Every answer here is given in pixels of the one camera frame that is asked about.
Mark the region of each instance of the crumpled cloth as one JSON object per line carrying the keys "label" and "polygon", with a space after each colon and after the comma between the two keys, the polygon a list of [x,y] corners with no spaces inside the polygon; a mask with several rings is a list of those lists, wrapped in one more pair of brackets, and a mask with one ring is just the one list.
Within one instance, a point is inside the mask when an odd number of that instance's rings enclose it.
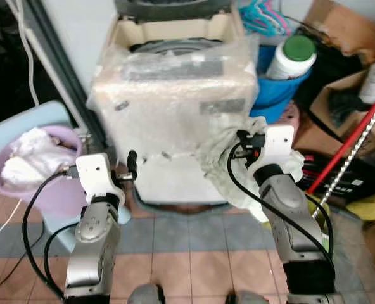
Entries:
{"label": "crumpled cloth", "polygon": [[[267,222],[268,218],[262,211],[260,203],[234,185],[228,175],[227,159],[230,150],[239,141],[236,135],[238,130],[247,130],[250,134],[263,134],[266,126],[264,117],[248,118],[243,123],[225,128],[216,136],[209,138],[200,144],[196,152],[206,178],[211,180],[219,193],[235,207],[249,209],[251,214],[262,223]],[[234,160],[231,164],[232,171],[242,185],[259,196],[259,186],[253,177],[248,177],[244,162],[243,159]],[[298,182],[303,176],[303,163],[304,157],[292,150],[289,160],[281,165],[281,168],[284,174],[291,174],[295,182]]]}
{"label": "crumpled cloth", "polygon": [[10,158],[1,177],[4,186],[26,191],[40,186],[64,166],[75,163],[75,151],[57,146],[45,130],[33,128],[10,144]]}

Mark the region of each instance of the yellow cloth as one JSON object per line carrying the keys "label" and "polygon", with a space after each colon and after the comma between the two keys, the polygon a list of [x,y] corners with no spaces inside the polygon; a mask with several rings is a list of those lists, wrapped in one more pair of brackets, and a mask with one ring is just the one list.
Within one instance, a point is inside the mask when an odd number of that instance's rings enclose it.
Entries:
{"label": "yellow cloth", "polygon": [[358,215],[362,220],[375,220],[375,194],[348,204],[346,209]]}

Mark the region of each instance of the tiled floor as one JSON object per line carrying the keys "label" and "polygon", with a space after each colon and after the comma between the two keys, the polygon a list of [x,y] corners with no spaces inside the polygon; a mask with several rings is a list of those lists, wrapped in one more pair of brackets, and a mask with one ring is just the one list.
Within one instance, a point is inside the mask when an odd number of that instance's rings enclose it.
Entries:
{"label": "tiled floor", "polygon": [[[268,229],[241,210],[229,210],[191,220],[154,217],[130,200],[133,219],[122,227],[114,268],[114,304],[125,304],[139,284],[163,286],[168,304],[223,304],[231,290],[246,289],[263,295],[271,304],[283,304],[288,292],[285,274]],[[0,196],[0,226],[16,204]],[[0,235],[0,280],[23,253],[20,222],[22,205]],[[41,231],[41,216],[32,211],[29,237]],[[360,223],[333,214],[336,228],[336,286],[346,304],[375,304],[375,267],[364,246]],[[42,265],[47,236],[33,249]],[[53,243],[50,268],[63,288],[68,252]],[[58,304],[25,259],[0,287],[0,304]]]}

